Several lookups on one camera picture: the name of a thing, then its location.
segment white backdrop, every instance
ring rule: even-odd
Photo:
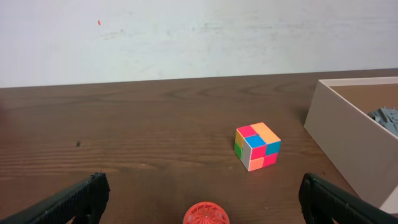
[[[0,87],[391,68],[398,1],[2,0],[0,44]]]

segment brown table surface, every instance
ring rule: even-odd
[[[102,223],[181,223],[201,201],[221,205],[231,223],[304,223],[304,173],[353,192],[303,128],[317,80],[397,72],[0,89],[0,218],[103,171]],[[282,147],[277,164],[248,172],[235,129],[260,121]]]

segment cardboard box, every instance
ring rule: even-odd
[[[398,77],[319,80],[304,128],[355,192],[398,213],[398,137],[367,114],[398,108]]]

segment cube face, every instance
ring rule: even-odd
[[[236,129],[235,153],[248,171],[276,163],[281,140],[264,123]]]

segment red plastic lid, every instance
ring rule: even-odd
[[[229,218],[219,205],[199,202],[186,212],[183,224],[229,224]]]

